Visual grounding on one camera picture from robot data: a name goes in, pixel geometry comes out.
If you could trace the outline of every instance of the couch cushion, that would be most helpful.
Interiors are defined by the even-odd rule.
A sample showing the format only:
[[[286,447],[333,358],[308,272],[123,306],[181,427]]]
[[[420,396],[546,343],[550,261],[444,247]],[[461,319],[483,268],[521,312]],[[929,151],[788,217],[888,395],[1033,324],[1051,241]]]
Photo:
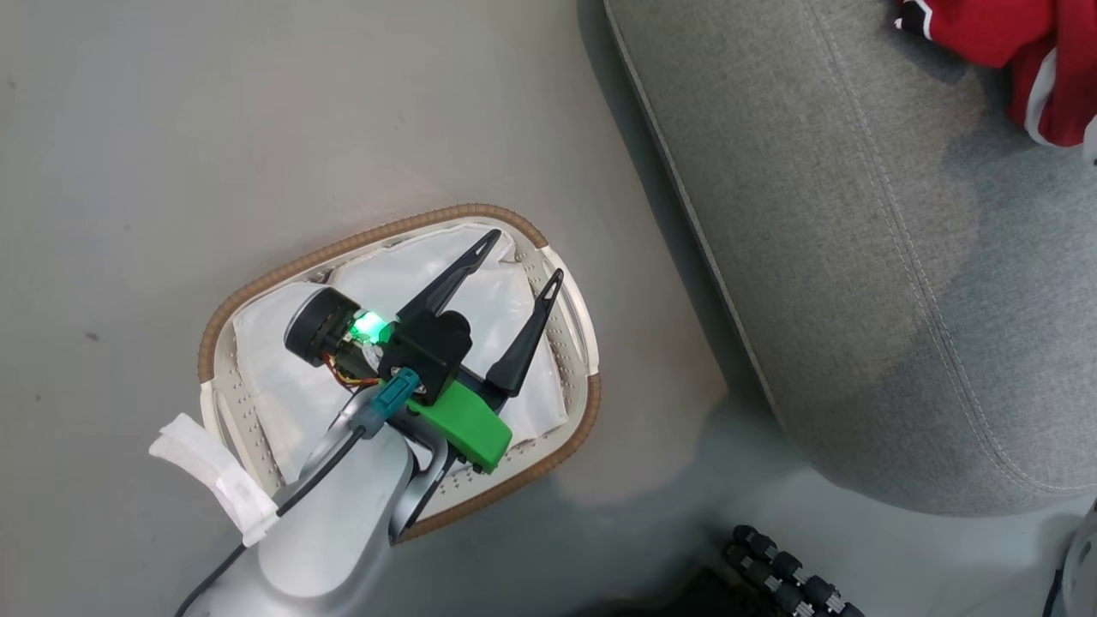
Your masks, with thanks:
[[[893,2],[608,0],[774,413],[837,484],[988,514],[1097,487],[1097,171]]]

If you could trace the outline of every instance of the gray floor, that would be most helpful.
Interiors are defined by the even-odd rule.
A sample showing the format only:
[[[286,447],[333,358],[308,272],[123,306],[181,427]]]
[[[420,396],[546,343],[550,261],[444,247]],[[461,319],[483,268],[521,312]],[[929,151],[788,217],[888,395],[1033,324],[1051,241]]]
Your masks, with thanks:
[[[371,615],[644,596],[739,521],[873,615],[1037,614],[1086,504],[935,518],[805,468],[600,5],[570,0],[0,0],[0,614],[170,614],[236,538],[146,453],[197,413],[214,308],[327,242],[474,201],[569,263],[602,411],[550,478],[398,547]]]

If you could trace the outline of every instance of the led light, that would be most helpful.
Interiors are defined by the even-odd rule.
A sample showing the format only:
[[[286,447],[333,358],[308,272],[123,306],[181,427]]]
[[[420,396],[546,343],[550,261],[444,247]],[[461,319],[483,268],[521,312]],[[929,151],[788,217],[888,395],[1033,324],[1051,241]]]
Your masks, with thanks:
[[[350,325],[350,336],[361,343],[376,345],[386,325],[388,324],[381,318],[381,315],[366,311]]]

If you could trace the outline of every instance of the red and white garment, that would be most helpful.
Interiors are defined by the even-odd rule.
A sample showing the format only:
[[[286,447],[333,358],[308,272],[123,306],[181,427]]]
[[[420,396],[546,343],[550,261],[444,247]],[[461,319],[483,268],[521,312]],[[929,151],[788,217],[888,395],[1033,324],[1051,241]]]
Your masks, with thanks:
[[[1009,66],[1008,114],[1097,165],[1097,0],[900,0],[895,26],[969,61]]]

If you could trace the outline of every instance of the laundry basket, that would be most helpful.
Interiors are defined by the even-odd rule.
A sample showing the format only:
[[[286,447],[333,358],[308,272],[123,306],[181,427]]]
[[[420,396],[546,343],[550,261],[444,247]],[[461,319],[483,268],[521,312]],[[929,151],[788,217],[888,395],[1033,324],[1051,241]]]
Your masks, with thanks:
[[[565,271],[545,336],[556,361],[567,422],[511,447],[489,475],[471,469],[451,473],[403,539],[449,525],[509,495],[547,473],[583,445],[598,413],[601,383],[593,327],[575,279],[541,232],[525,218],[494,205],[457,205],[389,223],[305,255],[245,285],[213,314],[199,349],[202,420],[214,437],[231,444],[244,468],[268,494],[284,486],[285,480],[271,452],[261,414],[240,377],[234,316],[284,285],[325,282],[335,268],[372,250],[466,222],[498,227],[513,238],[514,258],[525,271],[531,290],[543,288],[557,268]],[[332,410],[332,417],[337,412]]]

